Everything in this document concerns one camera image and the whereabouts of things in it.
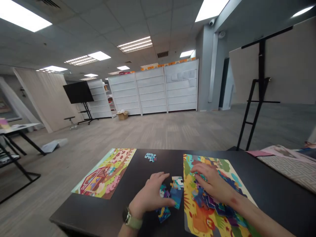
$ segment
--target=colorful puzzle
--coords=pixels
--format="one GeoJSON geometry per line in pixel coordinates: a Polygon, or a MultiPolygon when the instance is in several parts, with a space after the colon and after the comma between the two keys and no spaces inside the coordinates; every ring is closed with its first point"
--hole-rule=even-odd
{"type": "Polygon", "coordinates": [[[111,199],[135,152],[112,148],[71,192],[111,199]]]}
{"type": "Polygon", "coordinates": [[[183,193],[183,179],[181,176],[173,176],[172,177],[173,183],[171,183],[170,194],[171,198],[175,201],[176,205],[174,206],[176,209],[179,210],[182,193],[183,193]]]}
{"type": "Polygon", "coordinates": [[[145,155],[145,158],[149,159],[149,161],[151,161],[151,162],[155,162],[157,160],[156,154],[153,154],[153,153],[147,153],[145,155]]]}
{"type": "MultiPolygon", "coordinates": [[[[166,189],[166,185],[162,184],[160,186],[159,194],[162,198],[168,198],[170,196],[169,191],[166,189]]],[[[168,207],[159,208],[156,210],[158,212],[158,218],[160,223],[162,223],[165,219],[167,219],[171,213],[168,207]]]]}
{"type": "Polygon", "coordinates": [[[260,236],[257,231],[230,206],[212,198],[199,185],[191,173],[195,164],[206,163],[216,169],[219,175],[237,192],[255,204],[248,190],[228,160],[183,155],[184,173],[184,227],[196,236],[260,236]]]}

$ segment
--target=floor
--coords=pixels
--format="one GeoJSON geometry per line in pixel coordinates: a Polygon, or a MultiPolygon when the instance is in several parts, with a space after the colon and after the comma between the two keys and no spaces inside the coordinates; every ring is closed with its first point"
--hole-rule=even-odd
{"type": "MultiPolygon", "coordinates": [[[[36,182],[0,205],[1,236],[50,237],[64,234],[49,222],[49,217],[67,199],[71,189],[110,148],[153,148],[227,150],[237,144],[245,104],[231,110],[196,111],[130,116],[82,123],[78,130],[67,128],[48,134],[45,129],[29,133],[39,146],[54,139],[69,143],[43,157],[25,140],[14,138],[28,155],[20,160],[27,171],[41,173],[36,182]]],[[[251,107],[251,121],[255,104],[251,107]]],[[[309,137],[316,121],[314,105],[265,104],[253,135],[250,149],[273,144],[299,148],[309,137]]],[[[245,148],[250,125],[246,125],[241,148],[245,148]]],[[[0,198],[16,190],[25,180],[14,165],[0,170],[0,198]]]]}

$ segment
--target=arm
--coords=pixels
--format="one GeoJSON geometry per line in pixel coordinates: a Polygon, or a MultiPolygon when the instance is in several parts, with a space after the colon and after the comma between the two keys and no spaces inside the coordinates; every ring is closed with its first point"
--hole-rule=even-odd
{"type": "MultiPolygon", "coordinates": [[[[173,199],[162,198],[159,194],[162,182],[168,177],[169,174],[165,174],[164,172],[154,173],[150,176],[150,179],[147,180],[145,186],[129,204],[129,210],[134,218],[141,220],[144,213],[147,211],[175,205],[173,199]]],[[[123,224],[118,237],[134,237],[137,236],[137,234],[138,229],[133,229],[123,224]]]]}
{"type": "Polygon", "coordinates": [[[199,174],[196,174],[195,178],[205,191],[218,201],[231,206],[254,226],[262,236],[294,236],[256,207],[248,198],[236,192],[218,175],[216,170],[207,164],[197,164],[191,172],[203,174],[207,182],[199,174]]]}

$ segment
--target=stool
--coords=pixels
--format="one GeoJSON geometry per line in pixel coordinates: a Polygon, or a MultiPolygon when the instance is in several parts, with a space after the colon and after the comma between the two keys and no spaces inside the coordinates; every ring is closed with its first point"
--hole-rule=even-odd
{"type": "Polygon", "coordinates": [[[68,117],[68,118],[64,118],[64,120],[67,120],[69,119],[69,121],[71,122],[71,127],[70,127],[70,130],[71,129],[77,129],[78,125],[74,124],[73,121],[71,119],[75,118],[75,116],[73,117],[68,117]]]}

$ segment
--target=flat-screen tv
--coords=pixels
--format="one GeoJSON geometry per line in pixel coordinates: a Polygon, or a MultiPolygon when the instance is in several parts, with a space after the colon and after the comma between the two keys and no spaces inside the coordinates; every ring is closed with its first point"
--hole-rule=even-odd
{"type": "Polygon", "coordinates": [[[64,89],[71,104],[94,101],[86,81],[64,85],[64,89]]]}

